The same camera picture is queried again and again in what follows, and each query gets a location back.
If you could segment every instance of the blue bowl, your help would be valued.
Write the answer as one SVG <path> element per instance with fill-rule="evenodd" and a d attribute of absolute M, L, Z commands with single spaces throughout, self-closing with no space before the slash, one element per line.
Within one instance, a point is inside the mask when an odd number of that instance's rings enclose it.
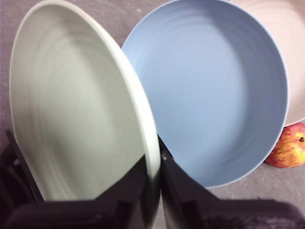
<path fill-rule="evenodd" d="M 129 34 L 123 50 L 176 163 L 204 187 L 257 168 L 284 127 L 283 60 L 266 29 L 221 0 L 176 0 Z"/>

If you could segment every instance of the plate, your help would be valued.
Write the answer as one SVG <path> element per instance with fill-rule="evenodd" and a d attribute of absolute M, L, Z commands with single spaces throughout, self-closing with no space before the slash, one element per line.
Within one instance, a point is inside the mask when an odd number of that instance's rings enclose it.
<path fill-rule="evenodd" d="M 199 184 L 230 184 L 271 152 L 287 77 L 275 42 L 247 12 L 220 0 L 171 1 L 135 26 L 123 50 L 160 138 Z"/>
<path fill-rule="evenodd" d="M 145 154 L 158 183 L 160 153 L 141 83 L 112 37 L 59 0 L 23 19 L 10 62 L 14 133 L 44 200 L 94 199 Z M 152 197 L 159 198 L 154 186 Z"/>
<path fill-rule="evenodd" d="M 232 0 L 252 13 L 269 30 L 279 45 L 287 66 L 289 108 L 285 126 L 305 119 L 305 1 Z"/>

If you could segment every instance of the apple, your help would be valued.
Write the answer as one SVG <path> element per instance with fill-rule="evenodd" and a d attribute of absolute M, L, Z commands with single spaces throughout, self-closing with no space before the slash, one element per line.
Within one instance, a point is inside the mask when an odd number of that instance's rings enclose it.
<path fill-rule="evenodd" d="M 305 163 L 305 124 L 299 122 L 283 129 L 266 163 L 277 168 L 291 168 Z"/>

